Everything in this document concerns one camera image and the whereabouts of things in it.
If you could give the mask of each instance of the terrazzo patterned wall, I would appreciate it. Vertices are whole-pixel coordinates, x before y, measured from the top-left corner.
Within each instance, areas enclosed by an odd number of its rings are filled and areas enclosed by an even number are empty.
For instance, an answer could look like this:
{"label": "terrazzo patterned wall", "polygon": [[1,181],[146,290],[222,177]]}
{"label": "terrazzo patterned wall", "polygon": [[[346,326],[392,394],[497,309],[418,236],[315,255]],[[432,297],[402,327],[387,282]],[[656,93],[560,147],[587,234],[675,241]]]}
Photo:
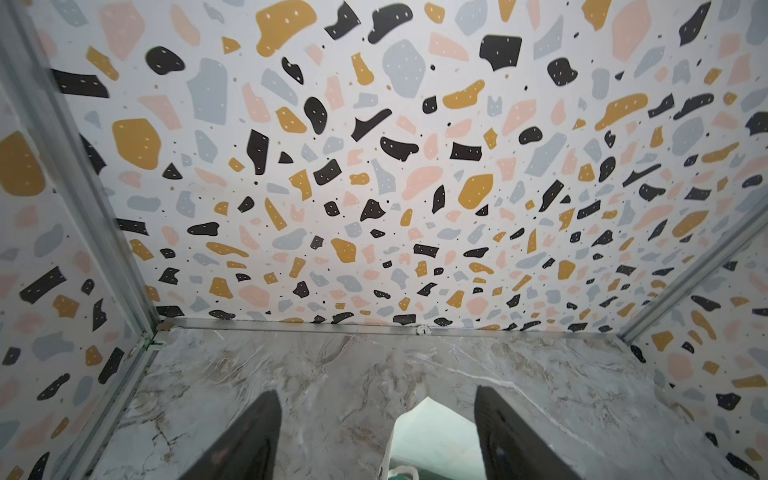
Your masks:
{"label": "terrazzo patterned wall", "polygon": [[768,231],[631,347],[731,465],[754,478],[768,476],[767,316]]}
{"label": "terrazzo patterned wall", "polygon": [[0,478],[50,478],[131,354],[123,320],[0,87]]}
{"label": "terrazzo patterned wall", "polygon": [[28,11],[164,316],[615,331],[766,194],[766,0]]}

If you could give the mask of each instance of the gray marble surface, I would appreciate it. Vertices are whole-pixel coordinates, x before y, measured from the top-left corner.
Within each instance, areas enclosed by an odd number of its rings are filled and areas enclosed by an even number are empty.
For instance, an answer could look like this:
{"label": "gray marble surface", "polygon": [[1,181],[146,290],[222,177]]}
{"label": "gray marble surface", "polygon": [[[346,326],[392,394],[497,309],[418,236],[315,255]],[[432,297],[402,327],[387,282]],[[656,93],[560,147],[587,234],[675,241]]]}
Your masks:
{"label": "gray marble surface", "polygon": [[730,478],[613,336],[414,336],[173,329],[92,478],[176,478],[262,391],[283,407],[275,478],[375,478],[426,396],[472,420],[492,386],[585,478]]}

